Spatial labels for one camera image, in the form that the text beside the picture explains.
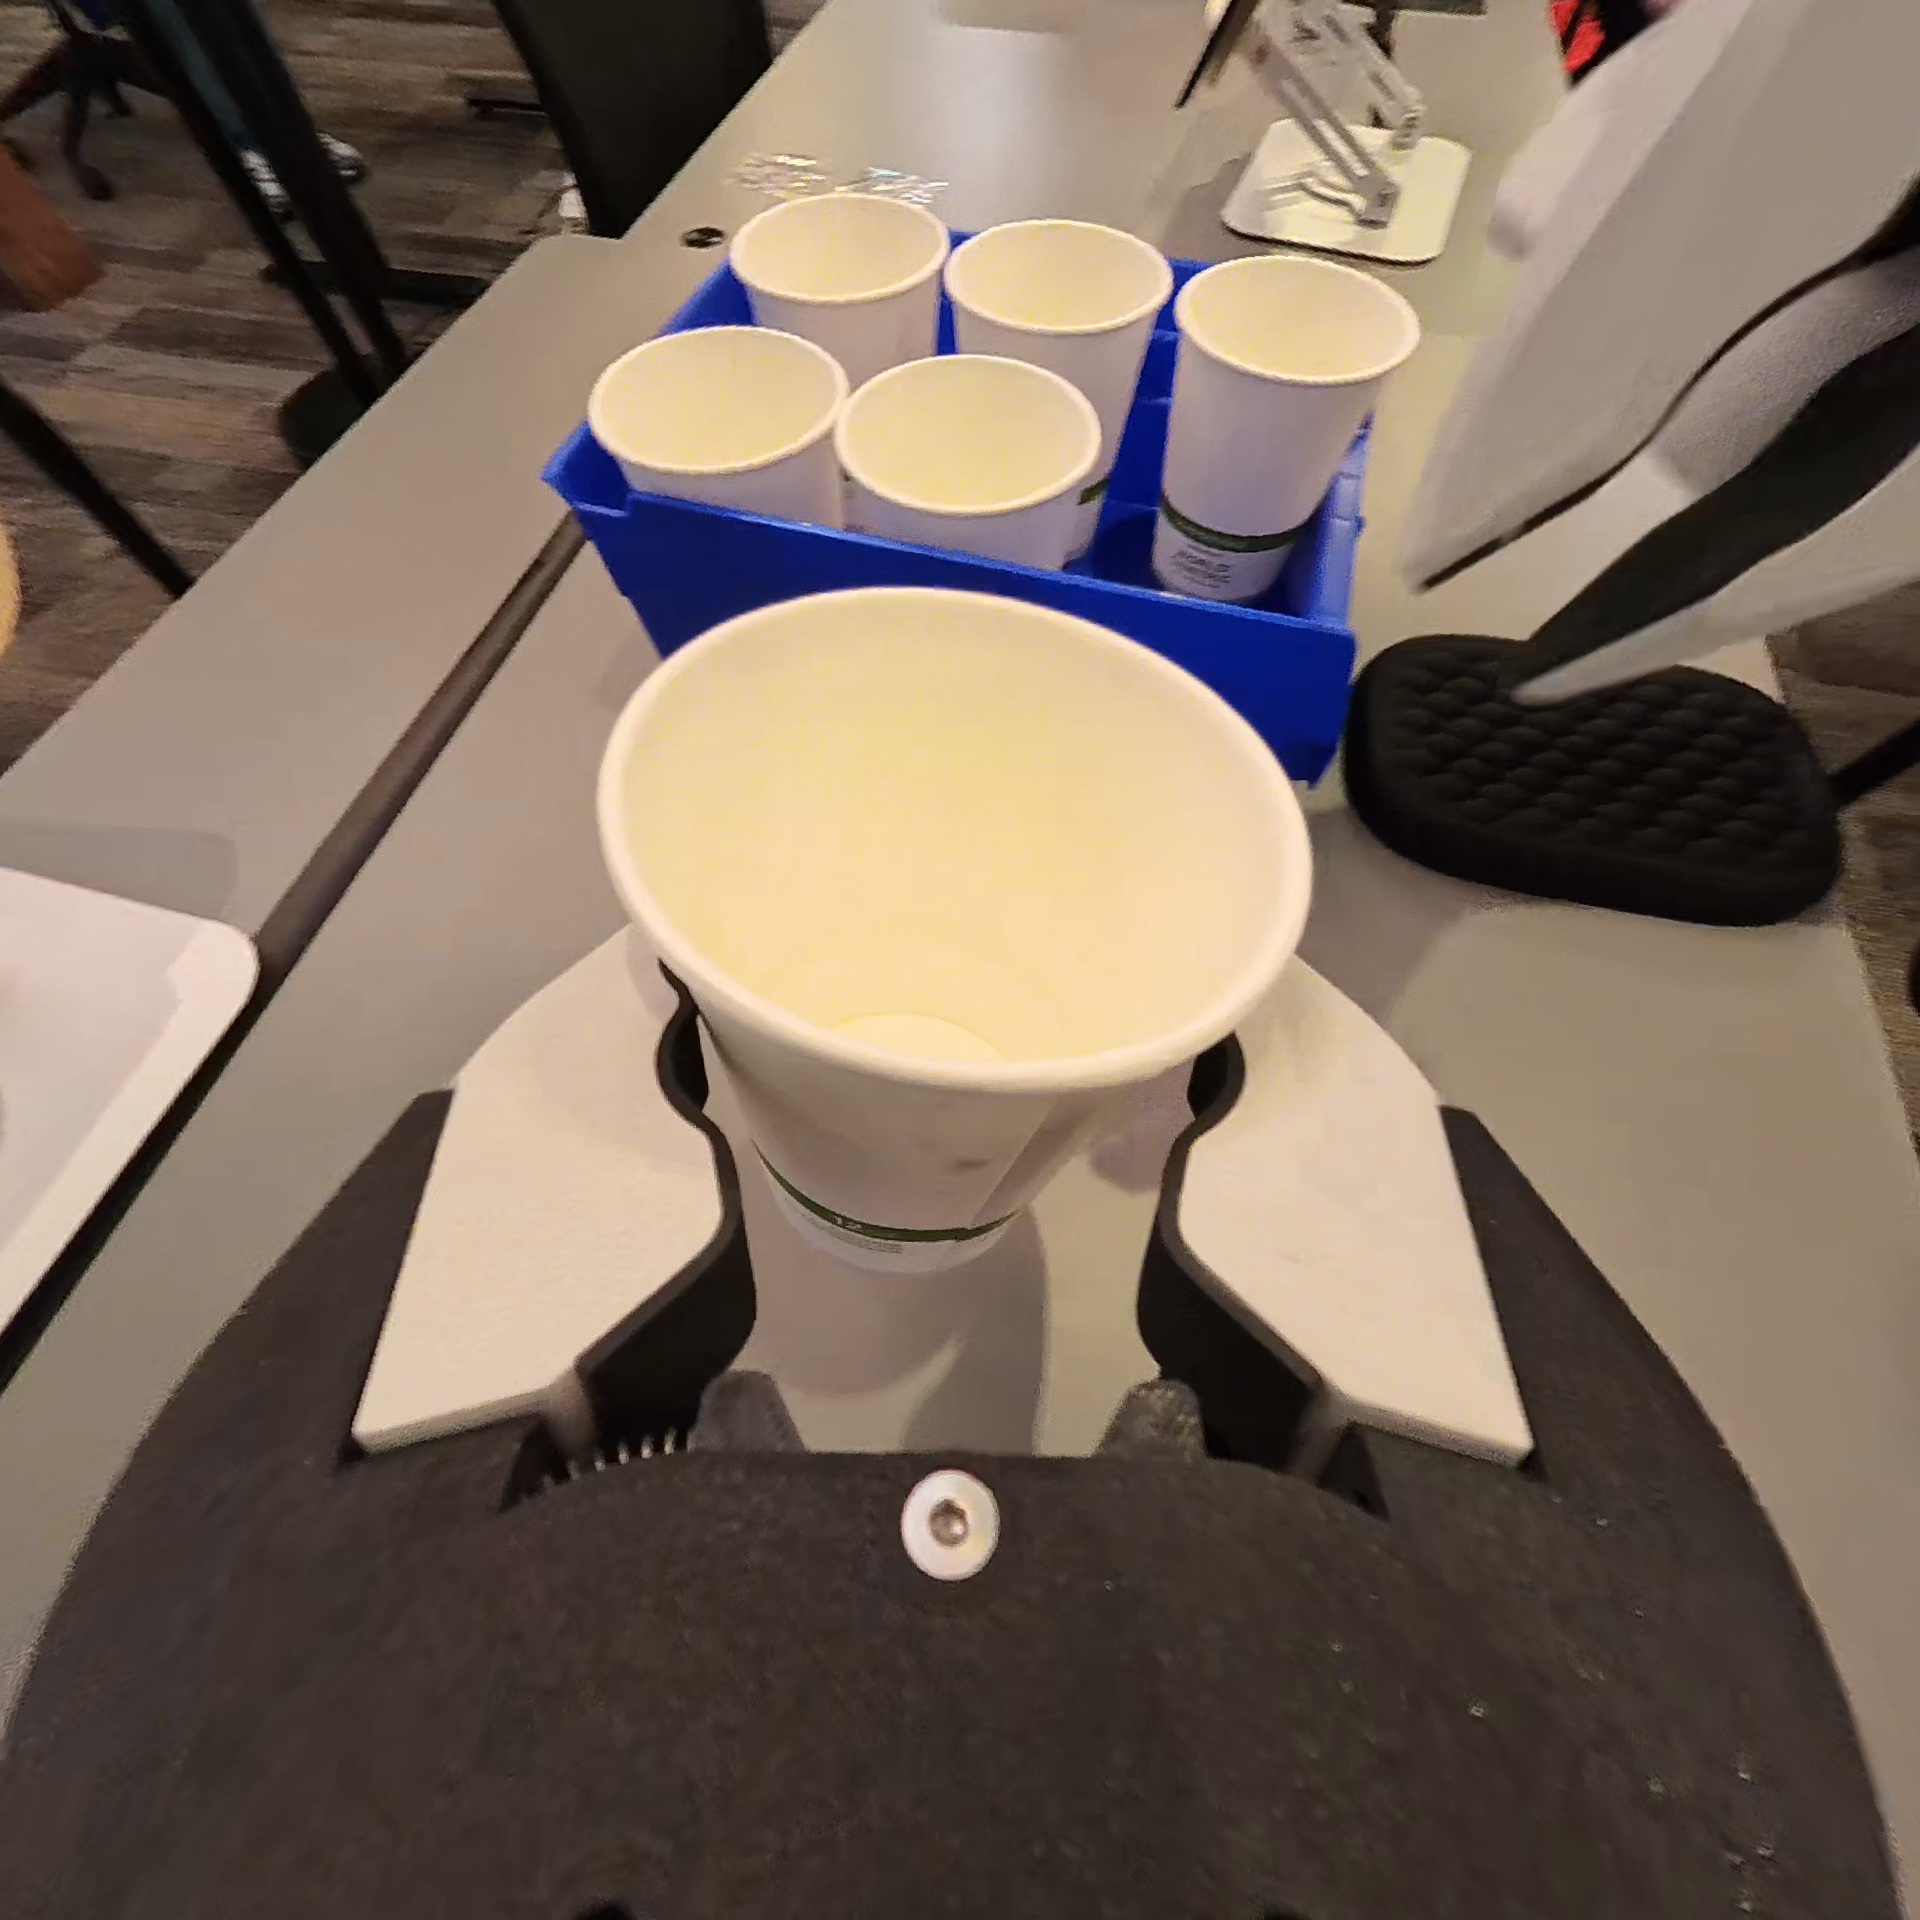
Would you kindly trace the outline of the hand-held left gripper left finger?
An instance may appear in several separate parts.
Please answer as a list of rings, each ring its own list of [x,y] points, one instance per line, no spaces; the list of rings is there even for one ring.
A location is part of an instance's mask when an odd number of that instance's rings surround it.
[[[754,1329],[698,1013],[622,930],[462,1067],[351,1415],[364,1451],[534,1417],[565,1457],[691,1438]]]

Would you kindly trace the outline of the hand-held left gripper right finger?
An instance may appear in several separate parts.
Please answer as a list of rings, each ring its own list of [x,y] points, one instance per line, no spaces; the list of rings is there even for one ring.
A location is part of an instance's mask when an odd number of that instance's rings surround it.
[[[1324,1467],[1354,1426],[1518,1467],[1532,1451],[1447,1119],[1354,999],[1289,962],[1190,1071],[1141,1337],[1214,1454]]]

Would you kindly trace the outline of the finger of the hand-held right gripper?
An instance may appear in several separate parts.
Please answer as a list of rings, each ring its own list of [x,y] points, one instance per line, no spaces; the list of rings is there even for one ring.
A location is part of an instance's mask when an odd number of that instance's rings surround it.
[[[1553,615],[1523,645],[1510,697],[1565,705],[1911,584],[1916,446],[1918,350],[1881,346]]]
[[[1916,190],[1916,5],[1673,5],[1513,162],[1518,261],[1405,519],[1431,590],[1625,466],[1737,336]]]

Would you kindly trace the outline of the blue plastic bin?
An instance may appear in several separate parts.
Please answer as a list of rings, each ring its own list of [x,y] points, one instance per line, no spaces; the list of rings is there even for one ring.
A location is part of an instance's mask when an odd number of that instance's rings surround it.
[[[1358,433],[1283,574],[1255,605],[1166,592],[1149,547],[1177,342],[1163,302],[1093,547],[1058,569],[635,494],[586,424],[549,461],[545,481],[661,656],[742,613],[813,592],[997,592],[1093,619],[1173,661],[1260,734],[1289,781],[1313,784],[1337,754],[1358,661],[1351,605],[1369,437]]]

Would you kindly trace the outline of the black wrist rest pad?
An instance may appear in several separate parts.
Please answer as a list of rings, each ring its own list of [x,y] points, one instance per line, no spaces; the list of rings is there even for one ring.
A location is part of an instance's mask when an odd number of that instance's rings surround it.
[[[1381,847],[1428,873],[1658,921],[1763,928],[1829,898],[1839,816],[1783,705],[1677,666],[1525,706],[1519,653],[1422,635],[1358,673],[1342,781]]]

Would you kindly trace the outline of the clear crinkled plastic piece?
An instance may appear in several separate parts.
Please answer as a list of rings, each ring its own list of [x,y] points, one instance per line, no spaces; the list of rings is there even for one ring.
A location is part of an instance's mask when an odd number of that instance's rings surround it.
[[[739,162],[732,183],[766,202],[804,202],[820,198],[861,198],[932,207],[948,182],[916,176],[894,168],[852,165],[802,154],[751,154]]]

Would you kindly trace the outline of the black office chair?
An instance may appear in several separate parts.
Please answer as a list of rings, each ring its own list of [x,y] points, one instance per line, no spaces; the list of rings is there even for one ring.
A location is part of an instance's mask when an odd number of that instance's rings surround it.
[[[493,2],[587,231],[625,235],[763,79],[761,2]]]

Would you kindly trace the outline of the black display board stand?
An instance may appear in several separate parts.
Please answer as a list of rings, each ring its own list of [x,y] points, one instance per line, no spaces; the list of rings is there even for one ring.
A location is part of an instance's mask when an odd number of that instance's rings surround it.
[[[329,368],[278,406],[278,437],[311,469],[382,400],[418,349],[390,302],[462,317],[489,289],[393,266],[319,137],[258,5],[107,5],[263,248],[267,277],[318,333]]]

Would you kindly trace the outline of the wooden post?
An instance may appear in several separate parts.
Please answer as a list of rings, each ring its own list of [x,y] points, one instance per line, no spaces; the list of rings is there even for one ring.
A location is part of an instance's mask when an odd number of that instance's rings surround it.
[[[102,275],[85,239],[3,147],[3,312],[54,312]]]

